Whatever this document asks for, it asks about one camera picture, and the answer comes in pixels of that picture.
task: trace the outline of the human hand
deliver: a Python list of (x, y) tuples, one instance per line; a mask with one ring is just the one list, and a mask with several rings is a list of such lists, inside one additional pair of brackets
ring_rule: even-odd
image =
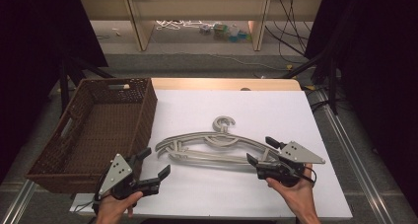
[[(307, 169), (304, 175), (308, 178), (312, 175), (312, 164), (306, 164)], [(298, 219), (305, 224), (320, 223), (316, 215), (314, 207), (313, 184), (305, 179), (300, 179), (293, 187), (285, 187), (278, 181), (267, 178), (268, 186), (278, 191), (289, 208), (298, 217)]]
[(123, 200), (117, 200), (109, 195), (105, 197), (99, 207), (97, 224), (117, 224), (122, 218), (123, 213), (128, 209), (128, 216), (132, 217), (132, 205), (136, 203), (144, 194), (141, 191), (130, 194)]

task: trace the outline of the aluminum rail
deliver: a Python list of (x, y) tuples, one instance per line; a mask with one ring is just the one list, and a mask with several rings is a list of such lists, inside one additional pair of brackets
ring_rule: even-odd
[(12, 204), (6, 212), (1, 223), (3, 224), (17, 224), (19, 223), (25, 209), (35, 192), (37, 184), (32, 181), (26, 180), (22, 185), (21, 190), (16, 195)]
[[(320, 90), (317, 94), (320, 101), (328, 100), (326, 93), (323, 90)], [(356, 175), (360, 186), (363, 189), (363, 192), (369, 201), (375, 215), (381, 224), (394, 223), (390, 214), (387, 210), (387, 206), (382, 199), (378, 189), (370, 178), (368, 172), (366, 171), (363, 162), (361, 161), (359, 155), (353, 143), (351, 142), (347, 132), (344, 129), (344, 126), (341, 123), (338, 115), (335, 115), (329, 105), (324, 106), (326, 116), (328, 117), (335, 134), (338, 137), (338, 140), (344, 150), (344, 153), (353, 168), (354, 174)]]

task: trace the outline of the floor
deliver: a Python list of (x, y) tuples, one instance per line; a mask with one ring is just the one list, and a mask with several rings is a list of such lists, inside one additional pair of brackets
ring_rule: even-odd
[[(248, 31), (246, 23), (224, 22), (223, 24), (236, 25), (243, 32)], [(284, 29), (285, 24), (268, 23), (267, 27), (274, 35), (280, 37), (279, 28)], [(308, 37), (312, 23), (296, 24), (298, 35)], [(202, 35), (198, 28), (185, 27), (183, 24), (178, 24), (175, 29), (157, 30), (159, 25), (156, 23), (150, 45), (146, 51), (139, 52), (129, 23), (92, 22), (92, 26), (109, 64), (109, 68), (104, 70), (116, 77), (274, 78), (306, 61), (291, 47), (283, 43), (279, 44), (278, 40), (268, 32), (264, 35), (261, 51), (253, 51), (248, 39), (230, 42), (227, 39), (213, 38), (213, 35)], [(286, 32), (296, 34), (289, 26)], [(283, 35), (282, 40), (297, 50), (304, 50), (297, 37)], [(314, 68), (308, 69), (296, 77), (301, 86), (312, 85), (310, 78), (313, 72)], [(374, 153), (373, 144), (356, 113), (351, 109), (349, 102), (344, 101), (343, 88), (343, 85), (338, 85), (337, 98), (340, 99), (337, 103), (338, 115), (334, 115), (327, 104), (321, 103), (326, 101), (326, 85), (316, 85), (315, 90), (306, 90), (307, 98), (313, 105), (313, 115), (320, 134), (353, 214), (351, 220), (339, 222), (324, 220), (323, 223), (418, 223), (416, 215), (379, 154)], [(0, 216), (4, 218), (3, 221), (6, 220), (8, 208), (13, 207), (14, 200), (19, 198), (18, 193), (26, 181), (24, 174), (29, 170), (32, 160), (41, 152), (59, 119), (61, 111), (58, 86), (51, 90), (49, 98), (50, 102), (45, 105), (30, 142), (22, 148), (0, 186)], [(353, 163), (353, 154), (360, 163)], [(375, 197), (383, 201), (381, 206), (373, 203)], [(19, 223), (88, 223), (90, 217), (69, 212), (71, 203), (72, 199), (68, 194), (50, 193), (41, 187), (36, 187), (27, 205), (21, 206), (21, 210), (25, 211), (21, 216), (17, 215), (16, 220), (19, 220)], [(382, 206), (386, 209), (384, 215), (379, 214), (379, 208)], [(123, 223), (138, 222), (138, 220), (123, 220)], [(147, 222), (195, 223), (196, 221), (148, 220)], [(294, 222), (295, 220), (283, 220), (279, 223)]]

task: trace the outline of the cable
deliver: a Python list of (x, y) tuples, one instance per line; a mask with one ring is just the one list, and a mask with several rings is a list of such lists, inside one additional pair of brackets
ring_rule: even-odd
[(182, 25), (184, 27), (187, 27), (187, 28), (196, 28), (196, 29), (199, 29), (200, 26), (203, 25), (203, 22), (200, 21), (200, 20), (197, 21), (197, 23), (192, 23), (191, 21), (188, 21), (188, 22), (182, 21)]
[(158, 27), (156, 27), (156, 30), (161, 29), (171, 29), (171, 30), (179, 30), (180, 27), (177, 26), (173, 21), (156, 21), (157, 24), (159, 24)]
[(297, 53), (299, 53), (301, 56), (304, 56), (304, 54), (299, 51), (298, 49), (292, 47), (291, 45), (289, 45), (287, 42), (285, 42), (284, 40), (280, 39), (278, 36), (274, 35), (273, 33), (271, 33), (271, 31), (267, 28), (267, 26), (265, 26), (265, 28), (267, 29), (267, 31), (277, 40), (279, 40), (280, 42), (286, 44), (288, 47), (292, 48), (293, 50), (295, 50)]
[(310, 170), (311, 172), (313, 172), (314, 179), (311, 179), (311, 180), (313, 181), (313, 184), (315, 184), (315, 183), (316, 183), (316, 178), (317, 178), (317, 176), (316, 176), (316, 172), (314, 171), (314, 169), (309, 168), (309, 167), (305, 167), (305, 169), (308, 169), (308, 170)]
[(96, 37), (97, 37), (98, 39), (106, 39), (106, 38), (110, 38), (110, 36), (109, 36), (109, 35), (96, 35)]
[(314, 92), (316, 92), (316, 91), (318, 91), (318, 90), (321, 90), (321, 89), (325, 89), (325, 90), (327, 90), (327, 89), (328, 89), (328, 87), (327, 87), (327, 86), (324, 86), (324, 87), (320, 87), (320, 88), (315, 88), (314, 90), (307, 89), (307, 90), (308, 90), (308, 92), (307, 92), (307, 96), (309, 96), (310, 94), (312, 94), (312, 93), (314, 93)]
[(305, 21), (304, 21), (304, 25), (305, 25), (305, 27), (307, 27), (308, 31), (310, 31), (310, 32), (312, 31), (312, 30), (310, 29), (310, 27), (308, 27), (307, 22), (305, 22)]
[[(154, 43), (156, 43), (156, 44), (158, 44), (155, 40), (154, 40), (154, 38), (153, 37), (151, 37), (151, 40), (154, 42)], [(164, 54), (192, 54), (192, 53), (187, 53), (187, 52), (174, 52), (174, 53), (168, 53), (168, 52), (165, 52), (159, 45), (157, 45), (157, 47), (160, 49), (160, 51), (162, 52), (162, 53), (164, 53)], [(229, 56), (221, 56), (221, 55), (217, 55), (217, 54), (204, 54), (204, 55), (209, 55), (209, 56), (212, 56), (212, 57), (216, 57), (216, 58), (224, 58), (224, 59), (231, 59), (231, 60), (234, 60), (234, 61), (236, 61), (236, 62), (238, 62), (238, 63), (240, 63), (240, 64), (243, 64), (243, 65), (260, 65), (260, 66), (264, 66), (264, 67), (266, 67), (266, 68), (270, 68), (270, 69), (274, 69), (274, 70), (277, 70), (277, 71), (288, 71), (288, 69), (278, 69), (278, 68), (275, 68), (275, 67), (273, 67), (273, 66), (269, 66), (269, 65), (266, 65), (266, 64), (262, 64), (262, 63), (245, 63), (245, 62), (242, 62), (242, 61), (240, 61), (240, 60), (238, 60), (238, 59), (236, 59), (236, 58), (233, 58), (233, 57), (229, 57)]]
[(279, 31), (280, 31), (280, 32), (282, 32), (283, 34), (285, 34), (285, 35), (287, 35), (287, 36), (291, 36), (291, 37), (300, 37), (300, 36), (297, 36), (297, 35), (293, 35), (293, 34), (286, 33), (285, 31), (283, 31), (282, 29), (280, 29), (280, 27), (279, 27), (279, 26), (277, 26), (276, 21), (274, 21), (273, 23), (274, 23), (274, 26), (276, 26), (277, 30), (279, 30)]
[(79, 204), (79, 205), (77, 205), (77, 206), (74, 208), (73, 213), (77, 213), (77, 212), (79, 212), (79, 211), (83, 210), (84, 208), (86, 208), (87, 206), (89, 206), (91, 203), (93, 203), (93, 202), (92, 202), (92, 201), (90, 201), (90, 202), (86, 202), (86, 203), (84, 203), (84, 204)]
[(286, 18), (287, 18), (287, 22), (286, 22), (286, 23), (290, 23), (290, 24), (291, 24), (291, 26), (292, 26), (293, 30), (294, 30), (294, 31), (295, 31), (295, 33), (296, 33), (296, 36), (297, 36), (297, 38), (298, 38), (298, 42), (299, 42), (299, 44), (300, 44), (301, 48), (302, 48), (303, 50), (305, 50), (306, 46), (305, 46), (305, 44), (302, 42), (301, 36), (299, 35), (298, 29), (297, 29), (297, 27), (296, 27), (295, 13), (294, 13), (294, 11), (293, 11), (293, 0), (290, 0), (290, 9), (289, 9), (289, 12), (286, 10), (286, 7), (285, 7), (285, 5), (283, 4), (283, 1), (282, 1), (282, 0), (280, 0), (280, 4), (282, 5), (282, 8), (283, 8), (283, 10), (285, 11), (285, 14), (286, 14)]
[(311, 109), (312, 109), (312, 111), (313, 111), (313, 113), (314, 113), (316, 110), (318, 110), (319, 108), (321, 108), (321, 107), (323, 107), (323, 106), (327, 105), (328, 103), (329, 103), (329, 100), (326, 100), (326, 101), (322, 101), (322, 102), (314, 103), (314, 104), (310, 105), (310, 107), (311, 107)]
[(107, 176), (107, 172), (108, 172), (108, 170), (109, 170), (109, 169), (110, 169), (110, 165), (108, 165), (108, 166), (105, 168), (104, 172), (102, 173), (101, 177), (99, 178), (99, 182), (96, 184), (96, 191), (95, 191), (95, 195), (94, 195), (94, 197), (93, 197), (93, 201), (92, 201), (92, 203), (93, 203), (92, 208), (93, 208), (93, 210), (95, 211), (96, 216), (97, 216), (97, 215), (98, 215), (98, 213), (99, 213), (99, 207), (100, 207), (101, 201), (102, 201), (104, 198), (106, 198), (106, 197), (108, 197), (108, 196), (110, 196), (110, 195), (111, 195), (111, 194), (107, 194), (107, 195), (105, 195), (105, 196), (100, 196), (100, 195), (99, 195), (99, 192), (100, 192), (101, 186), (102, 186), (102, 184), (103, 184), (103, 183), (104, 183), (104, 181), (105, 181), (105, 177)]
[(281, 43), (284, 43), (284, 44), (286, 44), (288, 47), (290, 47), (290, 48), (292, 48), (293, 50), (295, 50), (296, 52), (298, 52), (301, 56), (304, 56), (304, 54), (302, 53), (302, 52), (300, 52), (300, 51), (298, 51), (296, 48), (294, 48), (294, 47), (292, 47), (291, 45), (289, 45), (287, 42), (285, 42), (284, 40), (282, 40), (281, 38), (279, 38), (279, 37), (277, 37), (276, 35), (274, 35), (273, 33), (271, 33), (271, 31), (267, 28), (267, 26), (265, 26), (265, 28), (267, 29), (267, 31), (275, 38), (275, 39), (277, 39), (277, 40), (279, 40), (279, 55), (280, 55), (280, 57), (283, 59), (283, 60), (285, 60), (285, 61), (287, 61), (287, 62), (290, 62), (290, 63), (297, 63), (297, 64), (303, 64), (304, 62), (296, 62), (296, 61), (292, 61), (292, 60), (289, 60), (289, 59), (287, 59), (287, 58), (285, 58), (284, 56), (283, 56), (283, 54), (282, 54), (282, 52), (281, 52)]

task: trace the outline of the black cable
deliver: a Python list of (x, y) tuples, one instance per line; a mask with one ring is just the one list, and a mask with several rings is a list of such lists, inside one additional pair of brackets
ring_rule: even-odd
[(289, 34), (289, 33), (285, 32), (285, 31), (283, 31), (282, 29), (280, 29), (280, 27), (279, 27), (279, 26), (277, 26), (277, 24), (276, 24), (276, 22), (275, 22), (275, 21), (274, 21), (273, 23), (274, 23), (274, 25), (276, 26), (277, 30), (278, 30), (278, 31), (280, 31), (281, 33), (283, 33), (283, 34), (285, 34), (285, 35), (288, 35), (288, 36), (291, 36), (291, 37), (298, 37), (297, 35)]
[(96, 184), (96, 191), (95, 191), (94, 201), (93, 201), (93, 205), (92, 205), (92, 208), (95, 211), (96, 215), (98, 215), (98, 213), (99, 213), (99, 206), (100, 206), (101, 201), (104, 198), (110, 196), (110, 194), (108, 194), (104, 197), (100, 197), (100, 195), (99, 195), (101, 186), (102, 186), (103, 182), (105, 181), (105, 177), (107, 176), (107, 172), (108, 172), (109, 169), (110, 169), (110, 165), (104, 170), (101, 177), (99, 178), (99, 182)]
[(283, 8), (283, 10), (284, 10), (284, 12), (285, 12), (285, 14), (286, 14), (287, 23), (290, 23), (290, 25), (292, 26), (293, 30), (295, 31), (295, 33), (296, 33), (296, 35), (297, 35), (299, 45), (301, 46), (301, 48), (302, 48), (302, 49), (306, 48), (306, 47), (305, 47), (305, 44), (304, 44), (304, 43), (302, 42), (302, 40), (301, 40), (301, 36), (299, 35), (299, 33), (298, 33), (298, 29), (297, 29), (297, 27), (296, 27), (295, 13), (294, 13), (294, 11), (293, 11), (293, 0), (290, 0), (290, 9), (289, 9), (289, 13), (288, 13), (288, 11), (286, 10), (286, 7), (285, 7), (285, 5), (283, 4), (283, 1), (282, 1), (282, 0), (280, 0), (280, 4), (282, 5), (282, 8)]
[(312, 31), (311, 29), (310, 29), (310, 27), (308, 27), (308, 25), (307, 25), (307, 23), (304, 21), (304, 25), (305, 25), (305, 27), (307, 27), (307, 29), (308, 29), (308, 31)]
[(319, 102), (319, 103), (312, 104), (312, 105), (311, 105), (311, 108), (312, 108), (313, 106), (315, 106), (315, 108), (314, 108), (314, 109), (312, 109), (313, 113), (314, 113), (314, 112), (316, 112), (316, 110), (318, 110), (319, 108), (321, 108), (321, 107), (323, 107), (323, 106), (327, 105), (328, 103), (329, 103), (329, 101), (328, 101), (328, 100), (326, 100), (326, 101), (322, 101), (322, 102)]
[(292, 18), (293, 18), (293, 25), (292, 26), (295, 30), (296, 35), (298, 36), (299, 44), (300, 44), (301, 48), (305, 51), (307, 47), (305, 46), (304, 42), (302, 41), (301, 36), (299, 35), (299, 32), (298, 32), (298, 28), (296, 27), (295, 12), (293, 11), (293, 0), (290, 0), (289, 16), (290, 16), (290, 13), (292, 13)]
[(300, 63), (300, 62), (295, 62), (295, 61), (293, 61), (293, 60), (289, 60), (289, 59), (287, 59), (287, 58), (285, 58), (284, 56), (283, 56), (283, 54), (282, 54), (282, 44), (281, 44), (281, 42), (285, 42), (284, 40), (283, 40), (283, 34), (285, 33), (285, 30), (286, 30), (286, 27), (287, 27), (287, 25), (288, 25), (288, 23), (289, 23), (289, 21), (286, 21), (286, 24), (285, 24), (285, 27), (283, 28), (283, 32), (282, 32), (282, 35), (280, 35), (280, 40), (281, 41), (279, 41), (279, 55), (280, 55), (280, 57), (283, 59), (283, 60), (285, 60), (285, 61), (287, 61), (287, 62), (290, 62), (290, 63)]
[(311, 172), (313, 172), (314, 179), (311, 179), (311, 180), (313, 181), (313, 184), (315, 184), (315, 183), (316, 183), (316, 172), (314, 171), (314, 169), (309, 168), (309, 167), (305, 167), (305, 169), (308, 169), (308, 170), (310, 170)]
[(316, 91), (319, 91), (319, 90), (321, 90), (321, 89), (325, 89), (325, 90), (327, 90), (327, 89), (328, 89), (328, 87), (324, 86), (324, 87), (320, 87), (320, 88), (315, 88), (315, 89), (313, 89), (313, 90), (311, 90), (311, 89), (307, 89), (307, 90), (309, 90), (309, 91), (307, 92), (307, 96), (309, 96), (310, 94), (312, 94), (312, 93), (314, 93), (314, 92), (316, 92)]
[(74, 208), (74, 213), (77, 213), (77, 212), (79, 212), (79, 211), (81, 211), (81, 210), (83, 210), (84, 208), (86, 208), (87, 206), (89, 206), (90, 205), (90, 203), (92, 203), (92, 201), (90, 201), (90, 202), (88, 202), (88, 203), (85, 203), (85, 204), (80, 204), (80, 205), (77, 205), (75, 208)]
[(271, 31), (267, 28), (267, 26), (265, 26), (265, 28), (267, 29), (267, 31), (277, 40), (279, 40), (280, 42), (286, 44), (288, 47), (292, 48), (293, 50), (295, 50), (296, 52), (298, 52), (301, 56), (304, 56), (304, 54), (302, 52), (300, 52), (299, 50), (297, 50), (296, 48), (292, 47), (291, 45), (289, 45), (287, 42), (285, 42), (284, 40), (278, 38), (276, 35), (274, 35), (273, 33), (271, 33)]

